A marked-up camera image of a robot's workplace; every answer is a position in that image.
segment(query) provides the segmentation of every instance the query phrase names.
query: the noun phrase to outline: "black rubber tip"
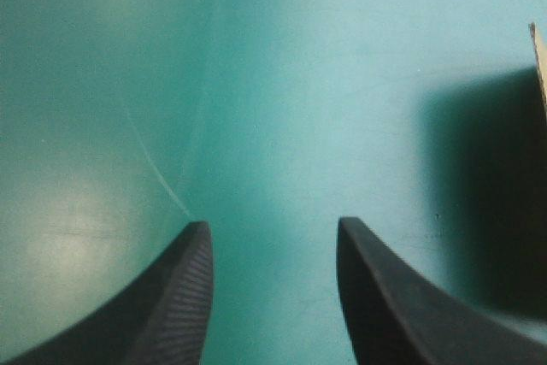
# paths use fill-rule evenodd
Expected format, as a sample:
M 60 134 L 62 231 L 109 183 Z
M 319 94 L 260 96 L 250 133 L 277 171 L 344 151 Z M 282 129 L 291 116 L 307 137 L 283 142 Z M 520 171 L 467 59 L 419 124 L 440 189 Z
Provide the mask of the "black rubber tip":
M 439 290 L 357 218 L 338 225 L 338 289 L 366 365 L 540 365 L 547 347 Z
M 9 365 L 198 365 L 213 299 L 205 222 L 189 224 L 125 290 Z

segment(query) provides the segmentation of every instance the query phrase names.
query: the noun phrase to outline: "teal surface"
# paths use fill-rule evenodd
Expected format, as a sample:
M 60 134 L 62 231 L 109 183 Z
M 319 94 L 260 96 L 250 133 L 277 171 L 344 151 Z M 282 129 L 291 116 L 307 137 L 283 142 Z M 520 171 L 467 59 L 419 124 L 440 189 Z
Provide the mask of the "teal surface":
M 0 0 L 0 360 L 197 219 L 205 364 L 355 363 L 341 215 L 547 339 L 530 21 L 547 0 Z

